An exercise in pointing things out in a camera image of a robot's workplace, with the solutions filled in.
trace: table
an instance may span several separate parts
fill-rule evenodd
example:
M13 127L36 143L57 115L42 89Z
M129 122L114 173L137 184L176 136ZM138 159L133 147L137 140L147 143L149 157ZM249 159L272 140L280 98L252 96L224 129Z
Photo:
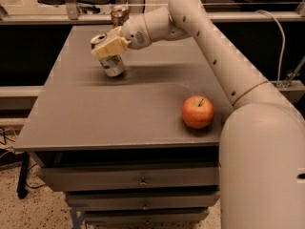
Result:
M91 224L199 221L218 200L218 143L232 107L192 38L122 55L107 77L91 38L111 26L75 26L18 141L40 178ZM189 129L183 101L215 106L207 129Z

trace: speckled floor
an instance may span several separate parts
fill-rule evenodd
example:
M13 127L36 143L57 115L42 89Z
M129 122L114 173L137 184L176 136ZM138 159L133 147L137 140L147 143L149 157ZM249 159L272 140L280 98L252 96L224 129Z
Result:
M13 146L13 143L1 148ZM29 168L34 165L30 160ZM20 163L0 167L0 228L1 229L70 229L73 223L70 215L70 209L65 203L63 193L53 192L49 187L42 186L44 183L36 176L39 169L33 166L28 172L27 190L28 195L24 199L19 199L16 193L18 178L20 173ZM210 214L195 227L197 229L220 229L220 202L211 207ZM121 225L121 226L91 226L83 222L76 229L193 229L191 223L162 223L152 225Z

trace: red apple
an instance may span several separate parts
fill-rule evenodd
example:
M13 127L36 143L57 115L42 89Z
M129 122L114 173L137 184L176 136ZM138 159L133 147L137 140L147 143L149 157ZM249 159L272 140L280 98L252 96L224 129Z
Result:
M213 122L214 105L204 96L191 96L183 103L182 119L193 129L205 128Z

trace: silver can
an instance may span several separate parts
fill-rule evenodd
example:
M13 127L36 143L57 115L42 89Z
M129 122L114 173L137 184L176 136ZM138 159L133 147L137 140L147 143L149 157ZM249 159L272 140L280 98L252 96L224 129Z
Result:
M107 38L106 33L96 35L91 41L91 48L94 49L96 45L102 43ZM98 58L105 73L109 77L115 77L123 74L125 65L120 55L108 56L106 58Z
M129 19L129 11L124 6L114 6L112 8L112 23L113 27L123 26Z

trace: gray tabletop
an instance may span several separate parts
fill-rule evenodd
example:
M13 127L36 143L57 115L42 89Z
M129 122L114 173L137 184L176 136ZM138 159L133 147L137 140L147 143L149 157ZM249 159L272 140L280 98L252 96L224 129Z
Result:
M192 38L160 41L122 55L125 76L109 78L91 38L111 26L75 26L17 140L17 151L216 145L232 111ZM207 129L181 119L184 100L202 94L216 116Z

